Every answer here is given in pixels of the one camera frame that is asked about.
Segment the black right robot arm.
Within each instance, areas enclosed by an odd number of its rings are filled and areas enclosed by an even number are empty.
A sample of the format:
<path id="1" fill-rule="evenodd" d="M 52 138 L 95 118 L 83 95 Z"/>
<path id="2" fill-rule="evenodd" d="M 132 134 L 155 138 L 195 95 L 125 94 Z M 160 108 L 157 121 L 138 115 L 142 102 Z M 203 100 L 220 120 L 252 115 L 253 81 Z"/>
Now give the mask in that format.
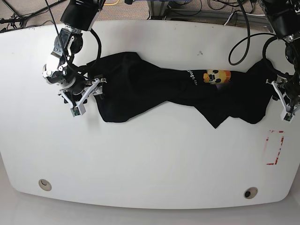
<path id="1" fill-rule="evenodd" d="M 65 102 L 71 105 L 71 109 L 77 109 L 85 98 L 77 100 L 87 86 L 96 84 L 91 75 L 95 65 L 101 57 L 101 41 L 92 26 L 103 9 L 103 0 L 72 0 L 67 5 L 61 22 L 65 27 L 56 30 L 53 51 L 44 65 L 42 75 L 49 84 L 58 84 L 62 87 L 62 96 Z M 89 66 L 76 66 L 73 63 L 75 55 L 83 46 L 83 31 L 90 32 L 97 42 L 96 59 Z"/>

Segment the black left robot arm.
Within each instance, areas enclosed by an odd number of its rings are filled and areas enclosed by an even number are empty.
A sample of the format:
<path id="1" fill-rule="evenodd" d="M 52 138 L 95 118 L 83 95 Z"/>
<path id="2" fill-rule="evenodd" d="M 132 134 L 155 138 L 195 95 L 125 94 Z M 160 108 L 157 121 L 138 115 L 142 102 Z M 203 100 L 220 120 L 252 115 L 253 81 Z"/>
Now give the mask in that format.
<path id="1" fill-rule="evenodd" d="M 298 0 L 259 1 L 275 37 L 264 44 L 262 56 L 267 67 L 277 75 L 272 85 L 283 105 L 282 119 L 291 122 L 300 110 L 300 2 Z M 275 40 L 285 42 L 285 57 L 293 65 L 294 74 L 275 69 L 266 59 L 268 45 Z"/>

